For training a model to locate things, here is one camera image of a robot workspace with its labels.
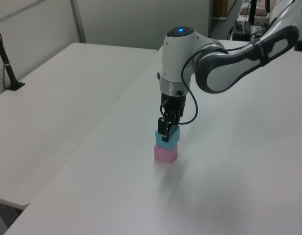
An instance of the black cable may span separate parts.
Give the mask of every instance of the black cable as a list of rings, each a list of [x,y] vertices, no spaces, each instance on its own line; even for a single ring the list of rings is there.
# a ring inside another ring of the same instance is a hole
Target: black cable
[[[226,49],[226,50],[223,50],[223,52],[234,51],[234,50],[240,50],[240,49],[244,48],[245,46],[237,47],[237,48],[232,48],[232,49]]]
[[[251,34],[250,36],[256,35],[256,34],[261,33],[261,32],[266,32],[266,31],[267,31],[266,29],[259,30],[259,31],[255,32],[255,33]]]
[[[251,4],[251,1],[249,2],[248,6],[247,6],[247,9],[246,9],[246,18],[245,18],[245,23],[247,21],[247,15],[248,15],[248,9],[250,7],[250,4]]]

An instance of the black cable holder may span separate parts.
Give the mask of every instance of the black cable holder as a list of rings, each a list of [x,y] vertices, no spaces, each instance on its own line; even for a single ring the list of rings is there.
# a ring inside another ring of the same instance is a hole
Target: black cable holder
[[[7,87],[6,89],[11,90],[11,91],[16,91],[20,87],[24,86],[25,84],[23,82],[17,81],[17,79],[15,77],[14,71],[12,69],[12,66],[10,65],[9,59],[8,59],[6,51],[5,51],[5,48],[3,46],[3,41],[2,41],[1,36],[0,36],[0,57],[2,58],[4,67],[7,71],[7,74],[8,74],[9,79],[10,79],[10,86]]]

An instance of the floor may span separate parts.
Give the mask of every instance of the floor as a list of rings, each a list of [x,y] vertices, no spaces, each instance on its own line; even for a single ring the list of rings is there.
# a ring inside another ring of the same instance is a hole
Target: floor
[[[9,228],[22,212],[22,210],[0,203],[0,222],[5,225],[0,226],[0,231],[5,231],[5,228],[3,227]]]

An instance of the white wall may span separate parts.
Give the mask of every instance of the white wall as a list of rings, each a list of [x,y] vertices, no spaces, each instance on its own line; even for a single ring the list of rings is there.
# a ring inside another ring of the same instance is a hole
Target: white wall
[[[210,0],[75,0],[87,43],[159,49],[173,27],[208,35]]]
[[[43,1],[1,22],[0,32],[18,80],[71,43],[79,42],[70,0]],[[0,93],[4,90],[2,67],[0,58]]]

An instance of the black stand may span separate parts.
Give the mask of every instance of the black stand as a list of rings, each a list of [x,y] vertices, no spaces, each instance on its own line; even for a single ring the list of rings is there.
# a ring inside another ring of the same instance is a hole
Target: black stand
[[[8,87],[7,90],[16,91],[20,87],[24,86],[25,84],[23,82],[17,81],[15,74],[13,72],[12,66],[10,65],[10,62],[8,60],[1,37],[0,37],[0,56],[2,58],[2,61],[4,63],[4,66],[6,68],[7,74],[10,79],[10,87]]]
[[[255,16],[256,7],[257,7],[257,0],[251,0],[250,13],[249,13],[250,25],[253,25],[253,23],[254,23],[254,16]]]

